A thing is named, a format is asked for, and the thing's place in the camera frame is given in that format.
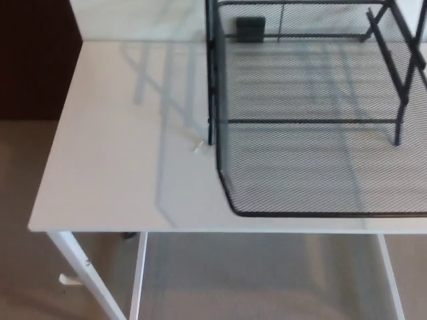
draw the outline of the desk leg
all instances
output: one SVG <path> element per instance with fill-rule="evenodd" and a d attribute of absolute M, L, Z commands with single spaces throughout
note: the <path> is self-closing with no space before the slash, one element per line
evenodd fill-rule
<path fill-rule="evenodd" d="M 392 302 L 394 305 L 394 310 L 396 313 L 397 320 L 405 320 L 405 314 L 403 312 L 402 302 L 400 301 L 398 285 L 396 283 L 396 278 L 394 277 L 394 272 L 392 268 L 392 262 L 388 254 L 387 243 L 384 238 L 384 235 L 377 235 L 378 244 L 380 246 L 382 260 L 384 262 L 384 267 L 386 269 L 387 280 L 389 289 L 392 295 Z"/>
<path fill-rule="evenodd" d="M 105 286 L 73 233 L 69 231 L 48 232 L 47 235 L 73 267 L 79 279 L 89 289 L 111 320 L 126 320 L 125 315 Z"/>
<path fill-rule="evenodd" d="M 135 277 L 133 280 L 132 303 L 131 303 L 131 312 L 129 316 L 130 320 L 139 319 L 139 303 L 141 302 L 142 279 L 144 274 L 147 242 L 148 242 L 148 232 L 141 232 L 139 234 L 138 256 L 136 260 Z"/>

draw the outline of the desk top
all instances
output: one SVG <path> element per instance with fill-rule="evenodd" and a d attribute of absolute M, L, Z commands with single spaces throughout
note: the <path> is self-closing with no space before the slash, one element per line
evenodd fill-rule
<path fill-rule="evenodd" d="M 207 132 L 202 43 L 86 42 L 32 231 L 427 233 L 427 218 L 242 218 Z"/>

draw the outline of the black metal frame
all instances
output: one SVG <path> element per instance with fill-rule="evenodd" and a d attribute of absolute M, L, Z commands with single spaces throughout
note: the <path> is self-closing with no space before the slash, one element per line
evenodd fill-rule
<path fill-rule="evenodd" d="M 370 22 L 370 28 L 366 33 L 340 33 L 340 34 L 328 34 L 328 33 L 292 33 L 282 34 L 282 24 L 277 34 L 265 34 L 265 38 L 277 38 L 278 42 L 281 38 L 354 38 L 360 42 L 364 42 L 371 38 L 372 34 L 375 36 L 378 46 L 380 48 L 383 59 L 387 65 L 390 77 L 396 88 L 396 92 L 400 98 L 400 106 L 398 108 L 397 116 L 395 119 L 227 119 L 226 121 L 221 120 L 220 117 L 220 94 L 219 94 L 219 75 L 218 75 L 218 48 L 216 47 L 216 37 L 220 35 L 216 34 L 216 26 L 218 26 L 218 8 L 225 5 L 282 5 L 282 12 L 280 21 L 283 19 L 284 5 L 289 4 L 323 4 L 323 5 L 337 5 L 337 4 L 381 4 L 382 8 L 379 10 L 377 16 L 374 16 L 372 11 L 369 9 L 366 13 L 367 18 Z M 410 62 L 408 66 L 408 72 L 404 81 L 401 80 L 393 58 L 387 45 L 382 37 L 381 31 L 378 27 L 381 18 L 385 12 L 390 8 L 393 17 L 395 18 L 397 25 L 405 39 L 408 49 L 411 53 Z M 242 217 L 401 217 L 402 213 L 369 213 L 369 212 L 355 212 L 355 213 L 339 213 L 339 212 L 306 212 L 306 213 L 292 213 L 292 212 L 241 212 L 234 207 L 230 184 L 226 179 L 222 167 L 222 155 L 221 150 L 221 130 L 218 126 L 222 123 L 304 123 L 304 124 L 356 124 L 356 123 L 388 123 L 395 124 L 395 138 L 394 145 L 399 146 L 401 141 L 402 124 L 406 106 L 409 101 L 409 92 L 411 89 L 412 79 L 415 72 L 424 70 L 426 62 L 419 50 L 422 32 L 424 24 L 427 18 L 427 0 L 423 0 L 416 35 L 413 37 L 411 32 L 400 12 L 395 0 L 257 0 L 257 1 L 222 1 L 218 3 L 218 0 L 205 0 L 205 20 L 206 20 L 206 48 L 207 48 L 207 82 L 208 82 L 208 143 L 209 145 L 216 144 L 216 166 L 219 173 L 222 187 L 224 188 L 228 203 L 232 211 Z M 226 34 L 221 35 L 223 38 L 234 38 L 236 35 Z M 426 78 L 423 77 L 424 84 L 427 86 Z M 405 212 L 405 217 L 420 217 L 426 216 L 427 213 L 419 212 Z"/>

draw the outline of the dark brown door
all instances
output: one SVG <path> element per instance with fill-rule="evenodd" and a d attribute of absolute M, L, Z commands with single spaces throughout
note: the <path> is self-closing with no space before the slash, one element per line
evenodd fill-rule
<path fill-rule="evenodd" d="M 58 119 L 81 45 L 69 0 L 0 0 L 0 119 Z"/>

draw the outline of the mesh shelf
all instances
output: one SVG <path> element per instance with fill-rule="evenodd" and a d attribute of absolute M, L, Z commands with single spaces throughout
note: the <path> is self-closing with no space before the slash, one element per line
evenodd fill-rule
<path fill-rule="evenodd" d="M 427 212 L 424 66 L 395 8 L 355 2 L 213 6 L 217 167 L 238 215 Z M 238 42 L 241 17 L 265 19 L 262 42 Z"/>

